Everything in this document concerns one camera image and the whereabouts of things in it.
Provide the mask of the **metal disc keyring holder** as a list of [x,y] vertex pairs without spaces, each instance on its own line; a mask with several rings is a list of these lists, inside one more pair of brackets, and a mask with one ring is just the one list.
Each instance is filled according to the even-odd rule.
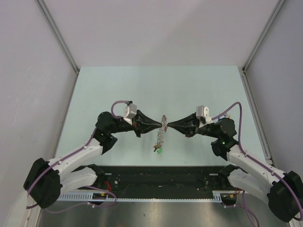
[[162,118],[161,118],[161,124],[162,124],[162,127],[159,128],[158,130],[158,133],[157,133],[157,141],[156,141],[156,144],[159,144],[161,146],[163,146],[163,143],[164,143],[164,125],[165,124],[168,124],[168,118],[166,115],[163,115]]

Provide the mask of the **green yellow tagged keys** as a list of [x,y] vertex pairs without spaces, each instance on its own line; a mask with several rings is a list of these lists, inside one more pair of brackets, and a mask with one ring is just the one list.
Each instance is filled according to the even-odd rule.
[[162,146],[159,144],[155,144],[153,146],[153,152],[156,152],[157,154],[160,154],[162,152]]

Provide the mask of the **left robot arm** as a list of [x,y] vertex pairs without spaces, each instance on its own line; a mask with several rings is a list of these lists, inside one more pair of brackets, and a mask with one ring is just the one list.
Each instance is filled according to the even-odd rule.
[[114,111],[102,112],[89,140],[75,150],[59,157],[44,160],[39,158],[32,164],[23,188],[36,206],[46,209],[60,195],[81,187],[101,188],[105,183],[102,170],[95,164],[77,170],[83,163],[108,152],[117,142],[115,133],[133,131],[137,137],[152,130],[165,130],[167,120],[158,122],[143,114],[134,105],[128,105],[123,116]]

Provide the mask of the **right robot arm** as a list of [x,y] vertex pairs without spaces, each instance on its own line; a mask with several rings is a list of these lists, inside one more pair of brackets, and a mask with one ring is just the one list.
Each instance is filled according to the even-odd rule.
[[224,190],[232,187],[242,189],[269,206],[272,213],[283,222],[296,219],[303,214],[303,182],[300,176],[290,171],[279,170],[245,151],[234,136],[234,120],[223,118],[217,122],[206,122],[192,114],[179,121],[168,123],[186,137],[197,134],[213,137],[213,153],[230,162],[218,184]]

